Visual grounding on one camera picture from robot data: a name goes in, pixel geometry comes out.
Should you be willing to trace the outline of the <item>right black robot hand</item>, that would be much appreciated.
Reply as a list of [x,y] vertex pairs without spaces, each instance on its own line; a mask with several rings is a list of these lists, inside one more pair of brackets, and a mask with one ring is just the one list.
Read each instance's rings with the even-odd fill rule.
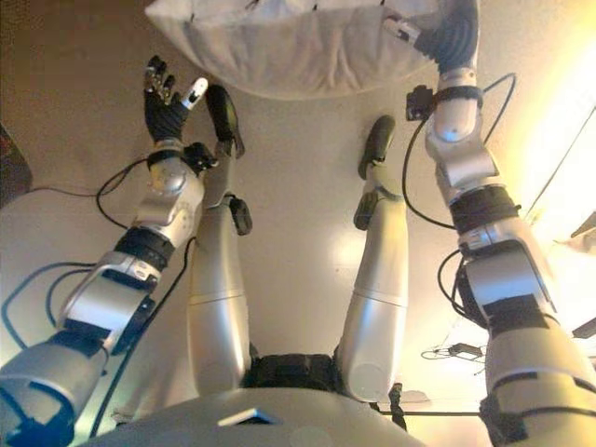
[[453,1],[433,25],[418,24],[397,12],[387,14],[385,30],[433,61],[440,75],[463,68],[474,70],[480,39],[478,1]]

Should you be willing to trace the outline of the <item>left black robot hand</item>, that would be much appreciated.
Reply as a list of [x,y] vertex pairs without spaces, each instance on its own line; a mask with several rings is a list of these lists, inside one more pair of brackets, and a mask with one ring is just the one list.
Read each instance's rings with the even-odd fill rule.
[[144,120],[154,143],[182,139],[183,127],[209,87],[205,77],[197,78],[184,94],[174,91],[176,78],[168,65],[153,56],[143,74]]

